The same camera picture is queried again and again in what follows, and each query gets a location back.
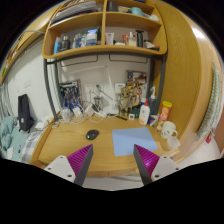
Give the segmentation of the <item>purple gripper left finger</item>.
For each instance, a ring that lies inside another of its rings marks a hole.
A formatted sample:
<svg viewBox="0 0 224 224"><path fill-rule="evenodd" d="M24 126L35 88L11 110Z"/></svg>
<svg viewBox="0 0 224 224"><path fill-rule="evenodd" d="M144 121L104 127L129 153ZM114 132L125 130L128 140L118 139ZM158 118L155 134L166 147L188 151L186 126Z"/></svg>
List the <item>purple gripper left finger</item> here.
<svg viewBox="0 0 224 224"><path fill-rule="evenodd" d="M93 145L90 144L69 156L59 155L45 168L45 171L82 186L92 157Z"/></svg>

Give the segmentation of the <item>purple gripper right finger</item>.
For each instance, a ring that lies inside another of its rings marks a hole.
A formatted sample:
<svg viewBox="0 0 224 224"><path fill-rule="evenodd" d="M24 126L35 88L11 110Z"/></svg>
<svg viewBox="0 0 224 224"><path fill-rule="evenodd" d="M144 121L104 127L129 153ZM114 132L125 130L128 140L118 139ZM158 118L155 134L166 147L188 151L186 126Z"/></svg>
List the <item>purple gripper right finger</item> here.
<svg viewBox="0 0 224 224"><path fill-rule="evenodd" d="M148 185L179 170L170 157L158 156L139 145L134 145L133 155L143 185Z"/></svg>

